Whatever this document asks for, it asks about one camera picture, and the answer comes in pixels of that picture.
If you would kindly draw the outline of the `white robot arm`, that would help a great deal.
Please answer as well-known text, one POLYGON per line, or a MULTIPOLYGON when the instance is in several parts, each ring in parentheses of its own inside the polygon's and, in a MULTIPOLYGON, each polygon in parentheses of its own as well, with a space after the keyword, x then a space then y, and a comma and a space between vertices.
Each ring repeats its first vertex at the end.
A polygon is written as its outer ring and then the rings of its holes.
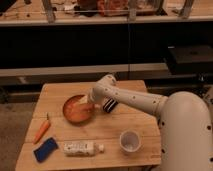
POLYGON ((198 95, 170 96, 118 88, 108 74, 86 94, 87 101, 111 98, 160 119, 161 163, 154 171, 213 171, 213 125, 207 104, 198 95))

